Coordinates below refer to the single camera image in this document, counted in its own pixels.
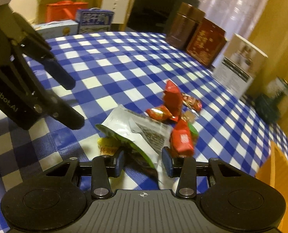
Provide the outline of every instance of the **blue and white tablecloth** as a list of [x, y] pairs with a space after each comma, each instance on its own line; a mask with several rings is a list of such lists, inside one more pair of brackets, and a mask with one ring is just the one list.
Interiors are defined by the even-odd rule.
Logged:
[[[189, 55], [164, 41], [161, 34], [106, 32], [48, 40], [64, 69], [76, 79], [67, 91], [43, 66], [30, 62], [46, 89], [52, 88], [85, 117], [80, 130], [70, 130], [51, 117], [39, 120], [29, 131], [16, 126], [0, 111], [0, 200], [4, 193], [26, 178], [70, 157], [81, 161], [99, 155], [98, 130], [111, 110], [123, 104], [143, 113], [162, 104], [165, 83], [171, 79], [182, 92], [203, 102], [195, 158], [219, 157], [254, 175], [270, 154], [273, 140], [288, 159], [288, 138], [278, 126], [267, 126], [255, 110], [235, 99], [217, 83], [211, 72]], [[127, 166], [118, 187], [157, 189], [157, 183]], [[83, 189], [89, 181], [83, 181]], [[206, 180], [198, 182], [198, 190]], [[8, 225], [0, 210], [0, 232]]]

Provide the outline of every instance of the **black circular cover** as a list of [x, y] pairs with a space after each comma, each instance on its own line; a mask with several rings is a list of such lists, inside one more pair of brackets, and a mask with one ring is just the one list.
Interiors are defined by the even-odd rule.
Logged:
[[1, 201], [7, 222], [25, 231], [59, 229], [76, 220], [85, 208], [83, 192], [56, 176], [27, 180], [10, 189]]
[[277, 225], [286, 208], [277, 190], [253, 177], [223, 178], [202, 195], [200, 204], [215, 223], [244, 232]]

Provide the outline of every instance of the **brown canister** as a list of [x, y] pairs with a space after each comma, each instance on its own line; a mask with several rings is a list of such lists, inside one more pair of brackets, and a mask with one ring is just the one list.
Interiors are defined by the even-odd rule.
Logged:
[[182, 3], [165, 41], [177, 49], [186, 49], [193, 33], [204, 18], [205, 13], [187, 3]]

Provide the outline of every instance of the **red candy wrapper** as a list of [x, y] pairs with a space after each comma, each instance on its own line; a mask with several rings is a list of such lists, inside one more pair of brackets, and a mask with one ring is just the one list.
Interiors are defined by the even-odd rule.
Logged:
[[177, 122], [182, 113], [183, 98], [179, 88], [170, 80], [165, 86], [163, 101], [172, 113], [170, 120]]
[[172, 114], [165, 105], [156, 108], [146, 109], [145, 111], [151, 119], [162, 122], [169, 119]]
[[171, 133], [171, 146], [180, 155], [192, 156], [194, 144], [188, 123], [180, 119]]
[[183, 97], [183, 103], [185, 106], [187, 106], [190, 109], [193, 109], [197, 113], [200, 113], [202, 109], [202, 103], [200, 100], [194, 97], [191, 97], [190, 95], [185, 94], [185, 93], [182, 93], [182, 97]]

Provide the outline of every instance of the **gray ribbed plate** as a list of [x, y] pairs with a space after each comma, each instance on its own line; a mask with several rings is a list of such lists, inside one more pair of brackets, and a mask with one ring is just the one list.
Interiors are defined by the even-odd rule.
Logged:
[[97, 200], [77, 222], [56, 233], [229, 233], [210, 223], [196, 204], [170, 190], [118, 190]]

